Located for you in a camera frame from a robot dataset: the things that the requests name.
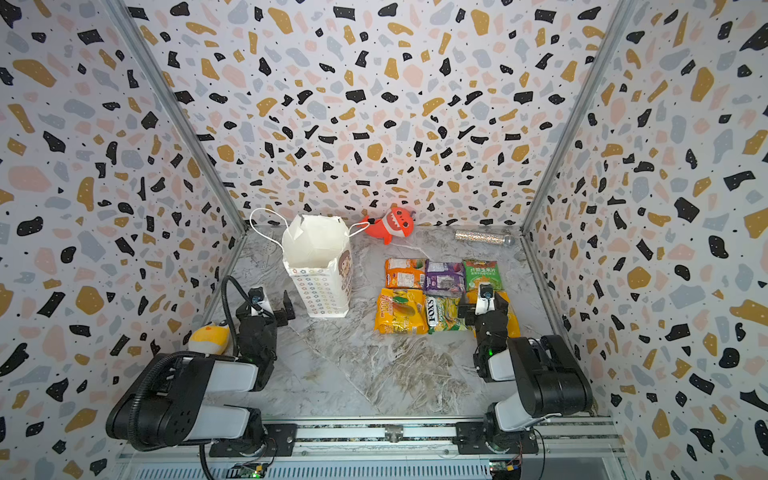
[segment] wire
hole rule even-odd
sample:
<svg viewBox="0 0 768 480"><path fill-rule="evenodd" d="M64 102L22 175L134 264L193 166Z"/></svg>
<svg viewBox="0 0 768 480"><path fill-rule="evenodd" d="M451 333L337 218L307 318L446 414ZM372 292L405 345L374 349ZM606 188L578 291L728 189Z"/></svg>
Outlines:
<svg viewBox="0 0 768 480"><path fill-rule="evenodd" d="M538 436L541 437L541 453L544 456L541 460L541 473L538 474L538 480L541 480L544 478L544 466L547 464L547 447L544 445L544 436L539 432L537 429L533 429L534 432L538 433Z"/></svg>
<svg viewBox="0 0 768 480"><path fill-rule="evenodd" d="M200 444L200 454L198 455L200 457L200 468L203 469L203 475L205 475L205 478L207 480L216 480L214 478L214 475L210 473L210 470L208 469L208 461L205 459L205 444Z"/></svg>
<svg viewBox="0 0 768 480"><path fill-rule="evenodd" d="M520 453L518 453L518 456L514 457L512 460L507 462L507 465L511 465L511 464L515 463L515 460L517 460L520 463L520 466L521 467L523 466L523 441L522 441L522 439L520 440L519 445L520 445Z"/></svg>
<svg viewBox="0 0 768 480"><path fill-rule="evenodd" d="M546 358L547 366L552 369L552 371L555 373L554 377L558 381L558 387L560 392L560 407L562 409L565 408L565 393L563 392L563 384L560 382L560 375L557 374L557 370L554 367L554 364L552 362L552 359L549 358L549 355L547 355L546 350L544 350L544 347L541 346L541 342L539 342L537 339L533 339L536 343L538 343L539 348L541 349L541 354Z"/></svg>
<svg viewBox="0 0 768 480"><path fill-rule="evenodd" d="M232 313L230 312L230 304L227 302L227 284L229 282L232 282L232 284L240 293L240 296L243 297L243 300L246 301L248 306L250 306L250 298L248 298L248 295L247 293L245 293L245 290L243 290L243 287L241 287L240 284L237 282L237 280L235 280L234 277L232 277L231 275L227 275L223 279L221 279L221 307L224 310L224 318L227 320L227 326L230 327L230 336L232 337L232 356L237 356L237 354L240 352L240 345L237 343L237 332L235 331L235 322L232 320Z"/></svg>
<svg viewBox="0 0 768 480"><path fill-rule="evenodd" d="M266 464L267 468L271 467L272 464L275 462L275 458L277 458L277 440L273 439L272 437L270 437L270 440L272 440L272 442L275 444L275 455L272 455L272 459L270 460L269 463Z"/></svg>
<svg viewBox="0 0 768 480"><path fill-rule="evenodd" d="M198 352L173 352L169 353L163 358L159 359L157 363L155 363L151 369L149 369L149 372L147 372L147 375L144 377L143 380L141 380L141 383L139 384L138 388L136 389L136 393L134 394L133 402L131 403L131 409L128 410L128 443L131 444L131 447L136 449L139 452L152 452L153 450L162 449L165 445L147 445L146 443L142 442L139 438L139 410L141 409L141 403L144 401L144 398L149 394L149 388L152 385L152 383L157 380L157 376L159 376L163 370L166 368L168 364L173 362L175 359L183 356L205 356L203 353Z"/></svg>
<svg viewBox="0 0 768 480"><path fill-rule="evenodd" d="M424 257L426 257L427 260L432 261L432 258L430 258L429 255L424 250L422 250L421 247L416 247L415 245L410 244L405 239L403 239L403 242L405 242L406 244L403 245L402 243L394 243L394 242L392 242L392 243L390 243L390 245L393 245L394 247L402 247L402 248L409 248L411 250L418 250L419 252L424 253Z"/></svg>

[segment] green snack bag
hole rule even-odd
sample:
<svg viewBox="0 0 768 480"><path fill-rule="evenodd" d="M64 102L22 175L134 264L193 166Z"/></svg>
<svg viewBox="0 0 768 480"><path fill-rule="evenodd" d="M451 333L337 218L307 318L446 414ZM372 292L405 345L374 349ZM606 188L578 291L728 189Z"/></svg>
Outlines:
<svg viewBox="0 0 768 480"><path fill-rule="evenodd" d="M494 291L503 290L502 275L495 260L464 260L467 291L477 290L481 283L490 283Z"/></svg>

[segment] terrazzo wallpaper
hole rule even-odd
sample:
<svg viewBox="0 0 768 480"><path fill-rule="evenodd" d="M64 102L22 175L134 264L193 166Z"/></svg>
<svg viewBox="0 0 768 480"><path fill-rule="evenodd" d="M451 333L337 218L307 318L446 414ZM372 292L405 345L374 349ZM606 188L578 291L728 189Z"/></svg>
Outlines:
<svg viewBox="0 0 768 480"><path fill-rule="evenodd" d="M766 22L638 2L531 232L638 478L768 478Z"/></svg>
<svg viewBox="0 0 768 480"><path fill-rule="evenodd" d="M127 4L244 217L512 225L615 2Z"/></svg>
<svg viewBox="0 0 768 480"><path fill-rule="evenodd" d="M202 320L234 224L102 4L0 15L0 478L107 478L107 414Z"/></svg>

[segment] glitter tube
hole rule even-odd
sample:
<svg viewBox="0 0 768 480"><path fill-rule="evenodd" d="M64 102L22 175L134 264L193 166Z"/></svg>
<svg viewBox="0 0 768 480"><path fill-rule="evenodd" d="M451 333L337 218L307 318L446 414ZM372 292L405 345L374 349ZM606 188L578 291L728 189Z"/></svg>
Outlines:
<svg viewBox="0 0 768 480"><path fill-rule="evenodd" d="M512 235L508 233L473 232L470 230L456 230L455 238L468 242L492 243L506 247L511 246L513 241Z"/></svg>

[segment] yellow snack bag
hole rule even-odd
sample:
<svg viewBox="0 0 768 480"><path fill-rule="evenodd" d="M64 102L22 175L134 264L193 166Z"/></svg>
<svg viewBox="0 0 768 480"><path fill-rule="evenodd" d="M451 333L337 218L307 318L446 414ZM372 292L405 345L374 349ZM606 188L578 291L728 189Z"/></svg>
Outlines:
<svg viewBox="0 0 768 480"><path fill-rule="evenodd" d="M384 288L377 304L374 329L381 333L427 333L421 290Z"/></svg>
<svg viewBox="0 0 768 480"><path fill-rule="evenodd" d="M518 317L515 315L515 310L512 308L512 302L509 301L509 295L506 292L496 292L501 298L509 302L509 308L507 309L507 336L515 338L520 336L520 325L518 324ZM472 290L467 292L467 300L474 305L478 301L478 291Z"/></svg>

